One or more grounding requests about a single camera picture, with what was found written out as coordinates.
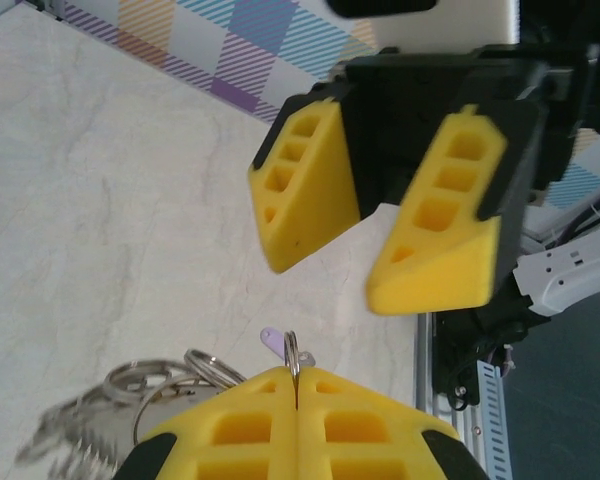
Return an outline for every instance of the hole in foam pad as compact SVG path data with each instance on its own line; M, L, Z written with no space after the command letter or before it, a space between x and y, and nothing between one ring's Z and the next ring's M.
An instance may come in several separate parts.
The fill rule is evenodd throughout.
M199 480L267 480L269 464L266 460L239 462L209 462L198 467Z
M269 172L267 181L264 182L264 186L273 192L284 192L289 186L291 177L293 177L293 169L275 166Z
M216 425L213 445L269 443L271 415L268 413L240 413L226 415Z
M280 158L299 162L307 146L301 142L287 142L280 149Z
M267 382L258 389L259 393L275 393L275 391L276 391L275 382Z
M295 123L291 129L291 133L302 137L310 137L316 131L318 123L320 123L320 117L303 117Z
M397 460L331 460L333 480L409 480Z
M478 161L487 152L487 143L481 135L473 132L460 132L453 137L447 155L453 158Z
M331 412L324 419L327 442L385 443L389 434L384 421L369 412Z
M338 387L334 387L333 385L325 382L316 383L316 392L318 393L340 393L340 389Z
M441 198L426 198L416 212L414 224L416 227L432 232L444 232L453 223L459 208L458 202Z
M396 251L393 252L393 256L391 257L391 263L400 263L402 260L406 260L411 255L413 255L413 248L409 247L398 247Z
M476 178L478 172L475 170L446 166L438 175L435 186L456 192L468 192L476 183Z
M267 207L264 209L264 219L267 223L273 222L276 216L276 209L273 207Z

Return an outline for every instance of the black cable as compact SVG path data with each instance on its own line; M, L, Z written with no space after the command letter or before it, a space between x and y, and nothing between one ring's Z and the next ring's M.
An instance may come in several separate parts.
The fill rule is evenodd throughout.
M596 210L600 210L600 198L593 202L591 206ZM571 220L569 225L567 225L567 227L562 231L558 239L550 245L550 248L559 247L560 245L564 245L565 243L573 239L578 227L580 227L584 222L589 220L589 218L591 218L592 215L594 215L594 213L592 212L591 208L587 208L585 211L577 215L576 218Z

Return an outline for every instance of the key ring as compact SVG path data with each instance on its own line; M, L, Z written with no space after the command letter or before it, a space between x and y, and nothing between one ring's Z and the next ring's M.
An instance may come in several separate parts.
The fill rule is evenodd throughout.
M214 387L231 388L246 380L222 360L201 350L193 348L187 350L184 354L184 362Z
M138 403L147 393L147 377L161 376L164 377L164 382L173 377L172 370L194 373L188 365L173 360L136 360L111 370L102 382L102 391L113 402ZM129 387L134 384L137 384L137 387L130 390Z
M149 404L161 394L167 388L175 387L184 382L193 382L193 385L196 386L200 384L200 375L197 373L183 373L182 375L176 375L175 377L171 377L164 382L162 382L157 387L152 388L149 393L145 395L145 397L138 405L135 415L133 416L133 446L138 445L138 425L140 425L140 418L142 414L147 409Z
M284 364L291 370L293 386L298 391L298 377L300 376L300 353L298 352L298 339L294 331L284 334Z

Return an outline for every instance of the marble countertop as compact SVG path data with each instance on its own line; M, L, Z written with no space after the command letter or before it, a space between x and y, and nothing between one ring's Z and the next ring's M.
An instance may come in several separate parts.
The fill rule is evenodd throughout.
M147 357L279 364L265 326L318 365L411 403L414 318L364 280L380 209L281 276L246 182L267 126L20 5L0 17L0 479L46 407Z

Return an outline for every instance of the checkered fabric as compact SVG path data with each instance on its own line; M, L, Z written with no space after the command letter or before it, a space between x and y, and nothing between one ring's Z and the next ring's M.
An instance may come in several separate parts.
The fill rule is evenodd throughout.
M65 0L56 14L268 122L336 62L376 50L368 21L324 0Z

